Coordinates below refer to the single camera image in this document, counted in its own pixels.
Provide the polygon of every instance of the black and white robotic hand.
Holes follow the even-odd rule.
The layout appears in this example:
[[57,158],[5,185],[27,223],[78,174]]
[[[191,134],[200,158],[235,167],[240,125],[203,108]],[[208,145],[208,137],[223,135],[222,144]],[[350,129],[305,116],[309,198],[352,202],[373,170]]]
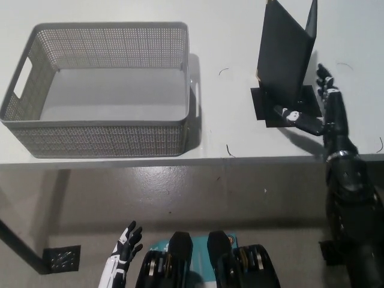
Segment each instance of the black and white robotic hand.
[[136,253],[143,248],[143,244],[136,246],[142,238],[143,229],[139,227],[134,231],[135,227],[136,222],[132,221],[124,230],[107,259],[98,288],[125,288],[130,263]]
[[339,256],[353,288],[384,288],[384,206],[366,163],[349,139],[343,96],[321,64],[317,85],[324,104],[323,121],[281,106],[275,106],[275,111],[288,124],[323,135],[328,187],[326,216],[333,237],[329,251],[337,252],[332,257],[323,254],[325,260]]

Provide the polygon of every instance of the floor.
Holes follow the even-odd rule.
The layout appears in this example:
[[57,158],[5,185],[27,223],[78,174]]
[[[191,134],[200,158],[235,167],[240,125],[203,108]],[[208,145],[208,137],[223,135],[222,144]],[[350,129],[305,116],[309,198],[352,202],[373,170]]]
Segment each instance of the floor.
[[[382,163],[370,165],[382,185]],[[143,226],[144,249],[174,231],[235,232],[260,243],[282,287],[348,287],[343,267],[326,268],[318,242],[329,239],[322,164],[146,167],[0,172],[0,218],[30,247],[81,245],[78,272],[39,276],[0,243],[1,287],[97,287],[125,226]],[[133,260],[135,287],[145,252]]]

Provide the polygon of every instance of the white table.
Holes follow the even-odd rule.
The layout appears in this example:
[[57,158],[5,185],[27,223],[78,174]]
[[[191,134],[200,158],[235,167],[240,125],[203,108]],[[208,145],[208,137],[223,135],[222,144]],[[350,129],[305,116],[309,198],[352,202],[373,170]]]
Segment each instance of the white table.
[[[281,0],[305,25],[311,0]],[[282,133],[257,121],[251,98],[265,0],[12,0],[0,9],[0,98],[32,28],[43,22],[183,21],[190,52],[199,60],[200,144],[175,158],[36,159],[0,125],[0,168],[128,167],[191,164],[320,161],[320,137],[288,128]],[[324,63],[344,94],[350,137],[366,160],[383,160],[384,1],[319,1],[314,60]],[[314,70],[306,84],[313,84]],[[293,141],[284,134],[291,134]]]

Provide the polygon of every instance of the robotic finger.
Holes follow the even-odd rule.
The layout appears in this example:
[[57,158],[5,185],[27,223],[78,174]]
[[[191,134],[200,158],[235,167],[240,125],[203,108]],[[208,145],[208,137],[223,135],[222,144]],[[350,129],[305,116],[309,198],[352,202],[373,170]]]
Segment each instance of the robotic finger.
[[103,274],[101,275],[98,288],[124,288],[127,280],[127,272],[131,261],[139,252],[143,245],[137,243],[142,238],[142,228],[136,227],[136,222],[131,224],[124,230],[111,256],[107,259]]
[[317,90],[317,93],[319,94],[319,96],[324,102],[326,101],[327,90],[332,88],[334,85],[334,78],[322,64],[319,64],[317,66],[316,73],[317,73],[316,83],[319,87]]
[[292,111],[288,108],[283,108],[279,105],[274,107],[277,112],[288,124],[297,127],[298,129],[310,133],[315,136],[320,136],[324,131],[324,124],[317,118],[310,117],[298,111]]

